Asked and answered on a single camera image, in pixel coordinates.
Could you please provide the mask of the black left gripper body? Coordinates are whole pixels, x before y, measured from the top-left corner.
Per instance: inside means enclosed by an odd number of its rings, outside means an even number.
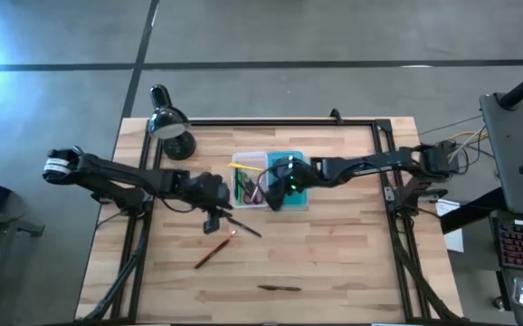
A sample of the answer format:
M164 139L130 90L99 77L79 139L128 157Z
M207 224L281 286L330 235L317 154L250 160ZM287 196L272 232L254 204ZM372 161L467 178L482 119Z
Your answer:
M185 181L185 201L204 210L232 209L230 189L220 175L203 173Z

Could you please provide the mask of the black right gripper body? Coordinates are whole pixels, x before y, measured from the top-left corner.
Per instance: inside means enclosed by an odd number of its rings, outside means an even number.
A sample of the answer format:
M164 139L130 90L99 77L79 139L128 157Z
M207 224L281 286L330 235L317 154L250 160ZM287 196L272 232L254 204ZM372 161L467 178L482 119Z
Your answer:
M302 159L289 156L279 169L279 178L286 195L301 193L307 188L323 185L318 172Z

